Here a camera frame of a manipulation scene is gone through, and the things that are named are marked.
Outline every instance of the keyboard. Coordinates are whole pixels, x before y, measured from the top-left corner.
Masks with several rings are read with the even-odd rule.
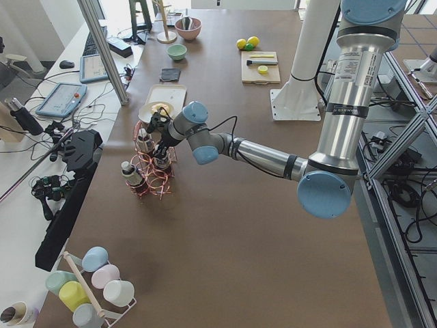
[[[107,36],[107,27],[101,27],[103,35]],[[98,53],[97,45],[94,42],[93,36],[91,33],[88,33],[87,40],[85,41],[85,48],[83,49],[82,56],[95,55]]]

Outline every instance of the wooden stand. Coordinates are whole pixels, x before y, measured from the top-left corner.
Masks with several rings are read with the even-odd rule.
[[[178,35],[175,32],[169,31],[169,28],[167,26],[167,17],[165,14],[165,7],[163,4],[163,0],[152,0],[152,1],[159,7],[159,11],[163,18],[162,22],[164,27],[164,31],[162,33],[159,33],[156,39],[161,43],[175,42],[176,39],[178,38]]]

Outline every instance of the pink bowl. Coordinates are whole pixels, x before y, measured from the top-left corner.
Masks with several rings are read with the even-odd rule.
[[[200,29],[202,28],[202,22],[197,18],[191,18],[193,20],[193,28],[192,29],[182,29],[182,19],[178,20],[175,23],[176,31],[181,36],[181,38],[185,40],[194,40],[200,33]]]

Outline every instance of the green bowl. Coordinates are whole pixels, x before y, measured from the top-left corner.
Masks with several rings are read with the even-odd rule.
[[[169,46],[167,53],[172,60],[181,60],[185,58],[186,47],[181,44],[174,44],[173,46]]]

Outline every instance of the mint green cup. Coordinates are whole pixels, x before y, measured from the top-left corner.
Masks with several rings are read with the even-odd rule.
[[[55,271],[46,279],[46,288],[56,296],[59,296],[59,291],[67,282],[77,282],[76,276],[67,271]]]

